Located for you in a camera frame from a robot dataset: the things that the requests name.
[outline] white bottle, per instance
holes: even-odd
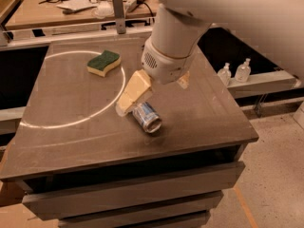
[[[235,76],[236,81],[242,83],[247,82],[251,72],[251,68],[249,64],[250,64],[250,58],[246,58],[246,61],[242,65],[237,67],[237,72]]]
[[[231,79],[231,71],[229,70],[229,65],[228,63],[225,64],[224,68],[222,68],[219,72],[218,72],[218,76],[220,77],[220,79],[222,80],[222,82],[228,86],[229,81]]]

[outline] workbench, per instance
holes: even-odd
[[[48,27],[70,26],[94,22],[113,21],[114,15],[100,19],[92,14],[93,9],[84,10],[75,14],[65,15],[63,10],[56,7],[60,3],[43,3],[44,0],[24,0],[17,11],[6,23],[7,30],[42,29]],[[155,14],[159,6],[158,0],[145,0]],[[151,17],[145,5],[126,14],[126,19]]]
[[[53,42],[23,119],[3,159],[27,206],[60,227],[200,227],[257,133],[201,51],[190,86],[155,85],[148,102],[161,129],[143,132],[115,101],[136,69],[149,33]],[[105,78],[86,63],[105,49],[122,57]]]

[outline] can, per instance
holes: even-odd
[[[147,102],[138,104],[133,110],[133,116],[147,133],[156,132],[162,125],[160,115]]]

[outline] floor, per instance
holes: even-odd
[[[223,191],[204,228],[304,227],[304,129],[293,119],[299,105],[270,105],[262,118],[244,109],[259,140],[247,146],[245,170],[233,189]],[[42,222],[14,204],[0,208],[0,226],[54,228],[57,221]]]

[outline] green sponge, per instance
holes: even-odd
[[[105,50],[101,55],[94,57],[87,63],[87,70],[104,77],[106,73],[121,63],[120,54]]]

